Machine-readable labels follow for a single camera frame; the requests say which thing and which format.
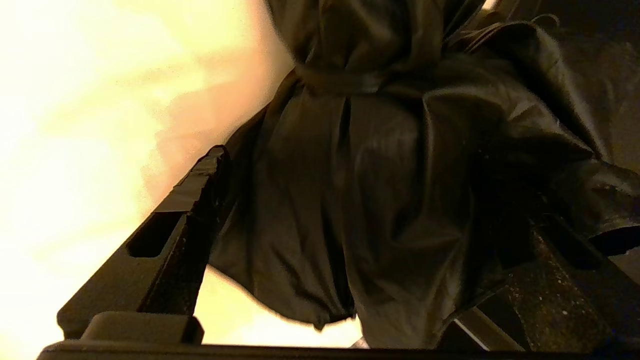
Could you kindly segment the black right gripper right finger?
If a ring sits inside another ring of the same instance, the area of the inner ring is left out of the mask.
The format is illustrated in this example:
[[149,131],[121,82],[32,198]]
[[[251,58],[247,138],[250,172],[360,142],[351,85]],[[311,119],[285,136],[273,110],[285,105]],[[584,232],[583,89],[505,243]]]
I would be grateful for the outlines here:
[[535,352],[637,352],[639,285],[560,219],[529,235],[533,259],[507,293]]

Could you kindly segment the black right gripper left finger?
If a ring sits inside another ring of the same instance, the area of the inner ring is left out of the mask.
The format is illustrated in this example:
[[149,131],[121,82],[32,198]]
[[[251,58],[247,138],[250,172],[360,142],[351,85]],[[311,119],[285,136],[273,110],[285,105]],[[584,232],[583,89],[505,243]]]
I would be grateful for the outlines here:
[[226,217],[230,154],[213,146],[57,313],[78,340],[105,312],[192,316]]

